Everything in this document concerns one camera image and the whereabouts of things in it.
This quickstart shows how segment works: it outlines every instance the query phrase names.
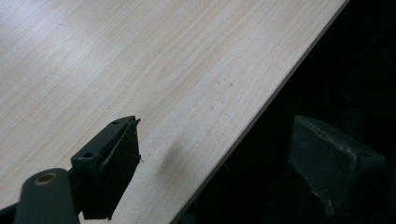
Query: black floor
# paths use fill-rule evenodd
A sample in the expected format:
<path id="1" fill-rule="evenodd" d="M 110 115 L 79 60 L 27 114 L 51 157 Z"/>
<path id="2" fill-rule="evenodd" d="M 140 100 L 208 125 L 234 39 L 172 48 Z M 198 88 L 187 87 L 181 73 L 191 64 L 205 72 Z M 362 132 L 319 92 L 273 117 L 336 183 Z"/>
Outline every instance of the black floor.
<path id="1" fill-rule="evenodd" d="M 394 158 L 395 103 L 396 1 L 352 0 L 179 223 L 325 223 L 288 164 L 294 117 Z"/>

